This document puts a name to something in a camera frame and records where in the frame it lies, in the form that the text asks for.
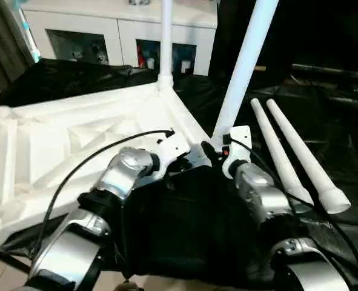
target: white cylindrical leg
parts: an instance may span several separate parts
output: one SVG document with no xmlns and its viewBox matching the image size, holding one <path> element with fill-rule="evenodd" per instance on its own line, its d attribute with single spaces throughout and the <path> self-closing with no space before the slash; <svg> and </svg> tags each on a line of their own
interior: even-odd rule
<svg viewBox="0 0 358 291">
<path fill-rule="evenodd" d="M 162 0 L 161 46 L 160 46 L 160 88 L 173 85 L 172 78 L 172 2 Z"/>
<path fill-rule="evenodd" d="M 328 177 L 322 166 L 311 153 L 302 138 L 293 128 L 289 120 L 282 113 L 280 108 L 273 99 L 267 101 L 267 106 L 271 114 L 274 116 L 276 122 L 284 133 L 291 148 L 304 167 L 304 170 L 310 177 L 315 186 L 321 203 L 329 214 L 340 213 L 346 211 L 351 206 L 350 201 L 346 195 L 337 188 Z"/>
<path fill-rule="evenodd" d="M 41 57 L 41 53 L 38 50 L 38 48 L 37 48 L 37 46 L 35 44 L 35 41 L 33 40 L 33 37 L 32 37 L 31 31 L 30 31 L 28 22 L 25 19 L 24 13 L 22 12 L 21 8 L 18 9 L 18 13 L 19 13 L 19 16 L 20 16 L 20 19 L 21 19 L 22 27 L 24 28 L 25 36 L 27 37 L 27 41 L 28 41 L 29 46 L 30 46 L 29 51 L 32 54 L 33 60 L 35 62 L 38 62 L 40 57 Z"/>
<path fill-rule="evenodd" d="M 258 99 L 251 100 L 251 106 L 256 115 L 261 132 L 264 135 L 266 145 L 269 148 L 270 155 L 273 159 L 274 165 L 276 166 L 277 173 L 280 176 L 281 182 L 285 191 L 289 194 L 304 200 L 307 203 L 313 204 L 312 198 L 308 191 L 302 186 L 296 172 L 290 163 L 287 154 L 283 150 L 280 141 L 277 138 L 276 132 L 274 132 L 268 117 L 265 114 Z M 292 200 L 294 208 L 297 212 L 305 212 L 310 208 L 296 200 Z"/>
<path fill-rule="evenodd" d="M 268 33 L 278 0 L 257 0 L 247 27 L 245 39 L 240 48 L 237 63 L 220 110 L 212 143 L 221 150 L 222 137 L 234 126 L 240 105 L 244 99 L 259 53 Z"/>
</svg>

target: black cloth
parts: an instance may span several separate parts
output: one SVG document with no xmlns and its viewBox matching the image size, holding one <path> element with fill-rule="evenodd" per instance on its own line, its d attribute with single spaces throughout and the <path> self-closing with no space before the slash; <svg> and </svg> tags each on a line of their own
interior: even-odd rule
<svg viewBox="0 0 358 291">
<path fill-rule="evenodd" d="M 131 67 L 109 67 L 42 60 L 0 94 L 0 105 L 19 106 L 155 81 Z M 174 89 L 203 129 L 212 134 L 226 84 L 208 77 L 175 79 Z M 280 86 L 247 93 L 236 125 L 249 125 L 253 149 L 274 169 L 248 101 L 274 98 L 352 206 L 334 219 L 358 249 L 358 93 L 314 87 Z M 273 122 L 303 185 L 315 190 Z M 154 274 L 241 288 L 269 288 L 273 273 L 261 251 L 243 202 L 220 168 L 191 169 L 169 180 L 137 189 L 125 216 L 128 268 Z M 341 237 L 313 213 L 303 219 L 314 239 L 356 273 L 356 262 Z M 49 232 L 59 223 L 54 221 Z M 38 227 L 14 234 L 1 250 L 29 255 Z M 105 269 L 122 270 L 107 257 Z"/>
<path fill-rule="evenodd" d="M 220 2 L 210 74 L 233 73 L 255 3 Z M 267 84 L 274 84 L 291 64 L 358 71 L 358 1 L 279 1 L 257 65 L 267 67 Z"/>
</svg>

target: red object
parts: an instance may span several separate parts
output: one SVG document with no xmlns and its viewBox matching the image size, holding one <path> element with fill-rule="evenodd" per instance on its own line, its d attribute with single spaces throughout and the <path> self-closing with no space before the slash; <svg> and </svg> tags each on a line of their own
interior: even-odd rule
<svg viewBox="0 0 358 291">
<path fill-rule="evenodd" d="M 142 56 L 141 46 L 137 45 L 137 57 L 138 57 L 138 67 L 145 68 L 145 59 Z"/>
</svg>

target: white tube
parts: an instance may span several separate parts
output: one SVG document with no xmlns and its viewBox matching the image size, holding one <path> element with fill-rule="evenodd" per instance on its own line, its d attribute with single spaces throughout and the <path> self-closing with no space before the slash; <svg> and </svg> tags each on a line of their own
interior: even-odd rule
<svg viewBox="0 0 358 291">
<path fill-rule="evenodd" d="M 346 211 L 351 206 L 346 195 L 337 188 L 328 177 L 317 159 L 313 156 L 302 138 L 290 124 L 289 120 L 282 113 L 280 108 L 273 99 L 267 101 L 267 106 L 271 114 L 274 116 L 281 131 L 284 133 L 291 148 L 304 167 L 304 170 L 310 177 L 315 186 L 321 203 L 329 214 L 340 213 Z"/>
<path fill-rule="evenodd" d="M 35 44 L 35 41 L 33 40 L 31 31 L 29 29 L 28 22 L 25 19 L 25 16 L 24 16 L 21 8 L 18 9 L 18 13 L 19 13 L 19 16 L 20 16 L 20 19 L 21 19 L 22 27 L 24 28 L 25 36 L 27 37 L 27 40 L 28 40 L 28 43 L 29 43 L 29 46 L 30 46 L 30 52 L 32 54 L 33 60 L 35 62 L 38 62 L 40 60 L 40 57 L 41 57 L 40 51 L 38 50 L 38 48 L 37 48 L 37 46 Z"/>
<path fill-rule="evenodd" d="M 17 120 L 0 119 L 0 205 L 15 195 Z"/>
<path fill-rule="evenodd" d="M 302 186 L 299 177 L 297 177 L 297 174 L 294 171 L 287 154 L 283 150 L 283 147 L 277 138 L 276 132 L 274 132 L 258 99 L 252 99 L 251 106 L 254 110 L 254 114 L 256 115 L 259 127 L 261 128 L 261 132 L 265 138 L 266 145 L 269 148 L 270 155 L 273 159 L 274 165 L 276 166 L 277 173 L 280 176 L 285 191 L 307 203 L 313 204 L 310 194 Z M 292 203 L 294 204 L 294 208 L 297 212 L 306 212 L 310 210 L 308 206 L 296 200 L 292 200 Z"/>
<path fill-rule="evenodd" d="M 240 48 L 237 63 L 217 119 L 212 143 L 216 150 L 223 146 L 222 137 L 234 126 L 259 53 L 268 33 L 278 0 L 257 0 Z"/>
<path fill-rule="evenodd" d="M 159 86 L 172 87 L 172 2 L 162 0 Z"/>
</svg>

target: tiled floor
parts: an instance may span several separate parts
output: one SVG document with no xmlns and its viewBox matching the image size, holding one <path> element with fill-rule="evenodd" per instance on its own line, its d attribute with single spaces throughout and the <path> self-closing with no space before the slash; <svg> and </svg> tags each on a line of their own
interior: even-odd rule
<svg viewBox="0 0 358 291">
<path fill-rule="evenodd" d="M 26 264 L 30 261 L 18 258 Z M 11 291 L 24 285 L 27 275 L 0 262 L 0 291 Z M 143 287 L 145 291 L 237 291 L 228 287 L 216 287 L 199 281 L 185 281 L 158 276 L 134 276 L 131 281 Z M 93 291 L 113 291 L 124 282 L 124 277 L 118 272 L 102 272 Z"/>
</svg>

